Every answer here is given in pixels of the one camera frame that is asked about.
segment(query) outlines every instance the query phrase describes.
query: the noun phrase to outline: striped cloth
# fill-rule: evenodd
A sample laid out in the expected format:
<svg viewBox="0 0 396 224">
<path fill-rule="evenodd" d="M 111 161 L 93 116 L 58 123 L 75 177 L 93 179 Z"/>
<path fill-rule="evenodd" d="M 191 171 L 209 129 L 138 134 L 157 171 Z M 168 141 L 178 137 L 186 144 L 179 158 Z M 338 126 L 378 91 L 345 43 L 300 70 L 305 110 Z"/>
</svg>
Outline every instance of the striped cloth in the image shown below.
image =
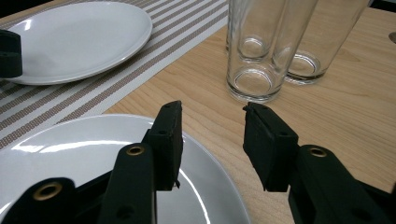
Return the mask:
<svg viewBox="0 0 396 224">
<path fill-rule="evenodd" d="M 153 31 L 147 45 L 114 69 L 63 85 L 24 86 L 0 79 L 0 150 L 54 124 L 104 113 L 227 22 L 225 0 L 119 2 L 150 15 Z M 0 24 L 0 29 L 24 19 Z"/>
</svg>

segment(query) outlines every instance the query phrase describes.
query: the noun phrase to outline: table runner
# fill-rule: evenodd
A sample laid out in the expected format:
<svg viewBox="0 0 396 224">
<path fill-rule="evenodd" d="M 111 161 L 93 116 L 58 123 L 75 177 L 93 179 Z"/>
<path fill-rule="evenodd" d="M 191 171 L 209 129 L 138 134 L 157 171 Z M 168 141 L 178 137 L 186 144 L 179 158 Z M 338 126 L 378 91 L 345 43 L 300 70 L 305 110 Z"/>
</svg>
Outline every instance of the table runner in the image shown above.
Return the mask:
<svg viewBox="0 0 396 224">
<path fill-rule="evenodd" d="M 88 1 L 71 0 L 57 7 L 81 2 Z M 102 114 L 227 22 L 225 0 L 117 2 L 150 15 L 153 30 L 147 45 L 109 71 L 67 84 L 24 86 L 0 79 L 0 150 L 54 124 Z M 0 29 L 27 18 L 0 24 Z"/>
</svg>

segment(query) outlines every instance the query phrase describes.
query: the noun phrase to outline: wooden table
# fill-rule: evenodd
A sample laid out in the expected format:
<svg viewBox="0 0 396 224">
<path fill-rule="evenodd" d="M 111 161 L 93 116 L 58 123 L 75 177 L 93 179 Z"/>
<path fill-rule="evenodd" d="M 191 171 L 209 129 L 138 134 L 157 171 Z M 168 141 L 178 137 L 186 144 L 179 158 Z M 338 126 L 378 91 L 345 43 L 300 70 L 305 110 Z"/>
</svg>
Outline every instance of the wooden table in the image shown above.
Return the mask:
<svg viewBox="0 0 396 224">
<path fill-rule="evenodd" d="M 396 181 L 396 44 L 388 38 L 391 32 L 396 32 L 396 14 L 366 8 L 319 83 L 285 83 L 267 104 L 299 134 L 301 146 L 330 149 L 355 178 L 388 192 Z M 155 117 L 162 105 L 181 100 L 183 130 L 225 167 L 253 223 L 292 223 L 288 193 L 264 192 L 242 149 L 245 104 L 225 87 L 225 36 L 224 27 L 107 113 Z"/>
</svg>

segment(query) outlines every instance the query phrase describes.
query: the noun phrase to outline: placemat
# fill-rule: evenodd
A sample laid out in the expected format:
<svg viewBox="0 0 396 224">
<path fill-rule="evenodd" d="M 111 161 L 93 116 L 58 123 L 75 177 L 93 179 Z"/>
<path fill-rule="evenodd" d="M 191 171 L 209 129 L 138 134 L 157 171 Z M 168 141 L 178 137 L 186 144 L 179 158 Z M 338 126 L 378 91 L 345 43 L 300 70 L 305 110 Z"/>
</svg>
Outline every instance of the placemat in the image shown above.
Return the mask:
<svg viewBox="0 0 396 224">
<path fill-rule="evenodd" d="M 54 124 L 102 114 L 227 22 L 225 0 L 117 2 L 150 15 L 153 31 L 147 45 L 116 68 L 63 85 L 24 86 L 0 79 L 0 149 Z M 27 18 L 0 24 L 0 29 Z"/>
</svg>

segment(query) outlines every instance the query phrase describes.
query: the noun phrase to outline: table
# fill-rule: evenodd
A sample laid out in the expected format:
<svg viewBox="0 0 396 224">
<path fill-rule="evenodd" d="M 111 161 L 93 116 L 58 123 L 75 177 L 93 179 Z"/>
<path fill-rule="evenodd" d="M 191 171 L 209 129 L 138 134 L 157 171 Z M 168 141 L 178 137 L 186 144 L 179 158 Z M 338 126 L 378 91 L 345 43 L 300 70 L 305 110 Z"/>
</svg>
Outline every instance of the table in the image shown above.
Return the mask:
<svg viewBox="0 0 396 224">
<path fill-rule="evenodd" d="M 299 134 L 300 146 L 330 149 L 355 178 L 387 192 L 396 181 L 396 44 L 388 38 L 395 31 L 396 14 L 366 8 L 319 83 L 285 83 L 267 104 Z M 252 222 L 292 223 L 288 193 L 264 192 L 242 149 L 245 104 L 225 87 L 225 36 L 223 27 L 106 113 L 155 117 L 162 105 L 181 100 L 183 130 L 225 167 Z"/>
</svg>

